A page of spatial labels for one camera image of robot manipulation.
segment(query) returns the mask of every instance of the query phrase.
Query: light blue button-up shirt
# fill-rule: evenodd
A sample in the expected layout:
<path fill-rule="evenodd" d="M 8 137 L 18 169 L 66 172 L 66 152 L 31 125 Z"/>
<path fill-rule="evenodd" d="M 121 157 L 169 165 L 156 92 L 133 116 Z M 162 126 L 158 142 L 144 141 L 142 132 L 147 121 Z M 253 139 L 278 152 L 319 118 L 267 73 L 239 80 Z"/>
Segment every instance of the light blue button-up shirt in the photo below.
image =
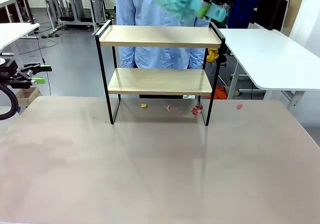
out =
<path fill-rule="evenodd" d="M 116 23 L 119 25 L 208 27 L 209 21 L 192 18 L 177 20 L 153 0 L 116 0 Z M 122 67 L 201 69 L 203 48 L 120 47 Z"/>

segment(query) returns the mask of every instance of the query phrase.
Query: debris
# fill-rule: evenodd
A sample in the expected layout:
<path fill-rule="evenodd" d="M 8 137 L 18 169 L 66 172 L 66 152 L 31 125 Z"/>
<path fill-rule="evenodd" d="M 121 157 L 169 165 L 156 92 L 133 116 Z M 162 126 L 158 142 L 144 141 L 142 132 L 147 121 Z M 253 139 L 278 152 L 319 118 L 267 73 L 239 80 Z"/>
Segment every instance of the debris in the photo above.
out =
<path fill-rule="evenodd" d="M 198 110 L 197 110 L 196 108 L 193 108 L 193 109 L 191 110 L 191 112 L 192 112 L 192 114 L 195 115 L 195 116 L 199 114 L 199 112 L 198 112 Z"/>
<path fill-rule="evenodd" d="M 202 105 L 198 104 L 198 105 L 196 106 L 196 108 L 198 108 L 198 109 L 203 109 L 204 107 L 203 107 Z"/>

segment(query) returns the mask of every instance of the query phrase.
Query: upper shelf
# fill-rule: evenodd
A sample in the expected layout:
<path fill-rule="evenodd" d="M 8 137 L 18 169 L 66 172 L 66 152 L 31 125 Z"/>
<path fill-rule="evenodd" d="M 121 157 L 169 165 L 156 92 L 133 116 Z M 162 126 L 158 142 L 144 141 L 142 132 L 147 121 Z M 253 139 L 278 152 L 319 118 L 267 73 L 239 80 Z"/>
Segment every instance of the upper shelf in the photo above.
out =
<path fill-rule="evenodd" d="M 220 48 L 209 27 L 110 25 L 100 37 L 103 46 Z"/>
<path fill-rule="evenodd" d="M 111 94 L 211 95 L 202 69 L 116 68 L 108 85 Z"/>

